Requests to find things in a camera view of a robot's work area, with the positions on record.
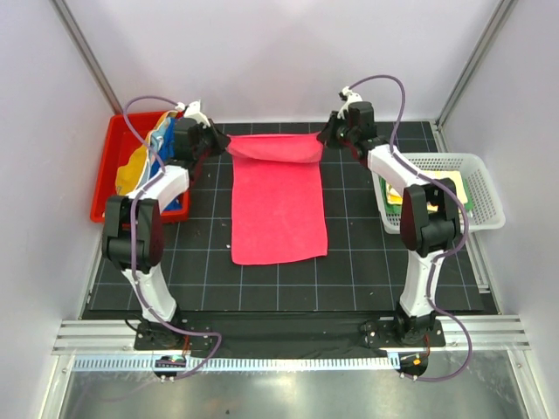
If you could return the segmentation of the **pink towel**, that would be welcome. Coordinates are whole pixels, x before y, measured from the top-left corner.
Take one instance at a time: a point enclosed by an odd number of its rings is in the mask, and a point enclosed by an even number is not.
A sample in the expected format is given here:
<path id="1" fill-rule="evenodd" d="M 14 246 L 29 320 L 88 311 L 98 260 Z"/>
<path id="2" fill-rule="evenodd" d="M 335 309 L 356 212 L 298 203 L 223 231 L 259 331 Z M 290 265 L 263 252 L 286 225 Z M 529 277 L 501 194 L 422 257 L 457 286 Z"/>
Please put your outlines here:
<path id="1" fill-rule="evenodd" d="M 323 150 L 316 133 L 231 137 L 233 263 L 287 264 L 328 254 Z"/>

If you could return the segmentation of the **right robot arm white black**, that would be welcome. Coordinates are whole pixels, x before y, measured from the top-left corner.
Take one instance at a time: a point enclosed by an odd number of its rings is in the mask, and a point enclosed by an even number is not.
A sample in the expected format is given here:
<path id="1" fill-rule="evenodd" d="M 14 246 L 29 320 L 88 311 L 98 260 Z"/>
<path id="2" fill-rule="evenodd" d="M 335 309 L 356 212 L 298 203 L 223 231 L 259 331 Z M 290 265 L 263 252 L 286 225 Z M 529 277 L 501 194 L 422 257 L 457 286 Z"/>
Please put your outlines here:
<path id="1" fill-rule="evenodd" d="M 318 140 L 328 148 L 349 148 L 371 174 L 383 178 L 403 198 L 399 235 L 408 251 L 404 291 L 394 316 L 394 339 L 416 346 L 434 330 L 439 309 L 434 297 L 446 254 L 462 233 L 462 202 L 452 179 L 431 179 L 393 143 L 377 135 L 371 103 L 347 98 L 333 111 Z"/>

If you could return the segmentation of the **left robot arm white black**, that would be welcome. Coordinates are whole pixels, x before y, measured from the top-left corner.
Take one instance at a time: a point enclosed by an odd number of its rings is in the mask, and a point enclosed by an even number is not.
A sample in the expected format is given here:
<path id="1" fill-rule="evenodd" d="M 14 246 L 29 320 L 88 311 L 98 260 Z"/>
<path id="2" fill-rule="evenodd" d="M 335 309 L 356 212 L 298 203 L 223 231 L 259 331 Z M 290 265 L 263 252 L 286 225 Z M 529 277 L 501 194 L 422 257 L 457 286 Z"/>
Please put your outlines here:
<path id="1" fill-rule="evenodd" d="M 143 138 L 146 163 L 156 162 L 134 188 L 107 199 L 102 232 L 102 255 L 131 284 L 141 306 L 135 326 L 136 345 L 175 349 L 188 338 L 219 346 L 222 336 L 212 331 L 187 330 L 183 315 L 168 288 L 162 267 L 162 213 L 187 192 L 204 161 L 222 154 L 229 138 L 204 116 L 176 118 L 170 114 L 160 127 L 172 132 L 169 155 L 162 156 L 164 139 L 151 133 Z"/>

